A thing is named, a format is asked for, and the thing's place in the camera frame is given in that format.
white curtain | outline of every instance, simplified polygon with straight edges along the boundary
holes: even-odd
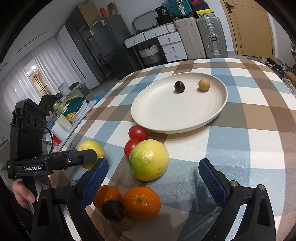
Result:
[[[10,138],[10,123],[15,104],[27,98],[39,104],[40,97],[40,92],[26,75],[21,61],[18,62],[0,82],[0,132],[6,138]]]
[[[43,42],[31,53],[53,95],[60,92],[58,87],[63,83],[69,87],[75,82],[82,81],[55,37]]]

blue gripper pad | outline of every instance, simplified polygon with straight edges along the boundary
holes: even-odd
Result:
[[[107,173],[109,170],[109,164],[106,159],[102,160],[100,165],[91,175],[83,189],[80,193],[80,206],[85,208],[88,205],[91,205],[98,189],[102,185]]]
[[[209,160],[205,158],[199,162],[198,172],[209,189],[215,203],[224,208],[227,203],[228,195],[224,188],[225,186],[223,186],[215,176],[215,174],[218,174],[218,171],[213,167]]]

yellow dish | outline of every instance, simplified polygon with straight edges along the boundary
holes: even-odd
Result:
[[[76,113],[77,112],[73,112],[73,113],[67,114],[66,119],[67,120],[70,120]]]

wooden ball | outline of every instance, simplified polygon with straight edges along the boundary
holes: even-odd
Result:
[[[198,82],[198,86],[199,86],[200,90],[202,90],[202,91],[208,91],[209,88],[210,88],[210,82],[207,81],[206,79],[201,79]]]

tomato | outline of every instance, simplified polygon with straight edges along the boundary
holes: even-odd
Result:
[[[125,147],[124,147],[124,154],[126,154],[127,156],[129,156],[129,154],[131,153],[131,150],[139,143],[141,142],[139,139],[131,139],[129,140]]]
[[[142,126],[132,126],[128,131],[128,136],[131,139],[139,139],[140,141],[147,139],[147,133]]]

